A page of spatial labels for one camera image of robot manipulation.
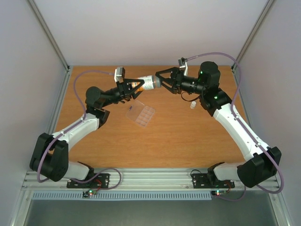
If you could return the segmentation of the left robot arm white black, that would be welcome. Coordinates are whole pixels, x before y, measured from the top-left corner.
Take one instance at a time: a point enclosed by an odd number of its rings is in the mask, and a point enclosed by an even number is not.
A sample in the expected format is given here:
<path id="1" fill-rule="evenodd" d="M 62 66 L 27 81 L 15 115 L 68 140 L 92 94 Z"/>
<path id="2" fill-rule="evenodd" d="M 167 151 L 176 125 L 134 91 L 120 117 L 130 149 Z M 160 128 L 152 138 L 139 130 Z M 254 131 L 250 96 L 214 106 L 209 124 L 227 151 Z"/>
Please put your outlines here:
<path id="1" fill-rule="evenodd" d="M 98 87 L 90 87 L 86 91 L 86 106 L 83 115 L 69 127 L 53 133 L 41 134 L 36 142 L 30 169 L 37 172 L 37 180 L 45 179 L 54 182 L 62 178 L 78 181 L 83 187 L 94 184 L 95 176 L 86 164 L 69 161 L 69 151 L 86 135 L 101 128 L 107 121 L 110 112 L 104 107 L 136 99 L 144 84 L 141 79 L 124 79 L 116 82 L 116 87 L 102 91 Z"/>

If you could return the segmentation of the small white pill bottle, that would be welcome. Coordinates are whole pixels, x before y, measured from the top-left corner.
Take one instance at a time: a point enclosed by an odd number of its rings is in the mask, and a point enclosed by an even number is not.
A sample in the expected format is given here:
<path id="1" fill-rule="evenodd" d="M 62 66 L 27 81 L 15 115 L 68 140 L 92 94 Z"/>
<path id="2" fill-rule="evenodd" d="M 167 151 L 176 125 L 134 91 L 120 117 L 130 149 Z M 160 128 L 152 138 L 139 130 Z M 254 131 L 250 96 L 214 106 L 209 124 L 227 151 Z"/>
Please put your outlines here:
<path id="1" fill-rule="evenodd" d="M 196 107 L 196 101 L 192 101 L 190 104 L 190 109 L 194 109 Z"/>

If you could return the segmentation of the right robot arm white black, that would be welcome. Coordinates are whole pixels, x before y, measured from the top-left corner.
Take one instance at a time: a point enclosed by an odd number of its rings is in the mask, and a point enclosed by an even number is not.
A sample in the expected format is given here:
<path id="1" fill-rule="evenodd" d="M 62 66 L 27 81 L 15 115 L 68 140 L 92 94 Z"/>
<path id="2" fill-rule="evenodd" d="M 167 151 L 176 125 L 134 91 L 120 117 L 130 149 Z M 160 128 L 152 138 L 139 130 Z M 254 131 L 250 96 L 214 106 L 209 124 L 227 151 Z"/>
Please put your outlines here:
<path id="1" fill-rule="evenodd" d="M 219 87 L 221 73 L 216 63 L 203 62 L 196 78 L 187 76 L 185 66 L 172 67 L 155 75 L 173 94 L 183 91 L 198 94 L 201 106 L 226 129 L 239 147 L 245 162 L 221 162 L 210 167 L 207 180 L 211 186 L 219 186 L 224 180 L 235 180 L 252 188 L 276 175 L 281 151 L 260 139 L 240 116 L 232 99 Z"/>

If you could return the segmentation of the clear plastic pill organizer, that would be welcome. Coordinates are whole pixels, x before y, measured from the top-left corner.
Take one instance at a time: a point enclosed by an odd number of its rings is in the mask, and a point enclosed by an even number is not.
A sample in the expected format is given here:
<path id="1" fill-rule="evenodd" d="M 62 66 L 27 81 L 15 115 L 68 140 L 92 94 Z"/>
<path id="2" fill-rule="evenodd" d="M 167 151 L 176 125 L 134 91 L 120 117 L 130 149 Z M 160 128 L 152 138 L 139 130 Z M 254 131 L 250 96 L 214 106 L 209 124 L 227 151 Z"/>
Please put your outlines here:
<path id="1" fill-rule="evenodd" d="M 146 127 L 155 113 L 155 109 L 135 100 L 126 113 L 126 117 L 141 127 Z"/>

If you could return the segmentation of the orange pill bottle grey cap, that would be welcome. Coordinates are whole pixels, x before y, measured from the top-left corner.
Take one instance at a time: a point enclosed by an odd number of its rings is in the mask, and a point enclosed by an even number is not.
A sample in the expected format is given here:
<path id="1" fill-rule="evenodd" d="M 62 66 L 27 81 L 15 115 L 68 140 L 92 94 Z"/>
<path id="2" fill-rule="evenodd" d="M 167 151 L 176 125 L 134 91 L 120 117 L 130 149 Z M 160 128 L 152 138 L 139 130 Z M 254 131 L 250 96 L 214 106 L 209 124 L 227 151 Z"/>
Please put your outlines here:
<path id="1" fill-rule="evenodd" d="M 138 80 L 144 80 L 144 84 L 137 90 L 138 91 L 145 91 L 145 90 L 152 90 L 161 87 L 161 80 L 156 77 L 155 75 L 148 75 L 143 77 L 138 77 Z"/>

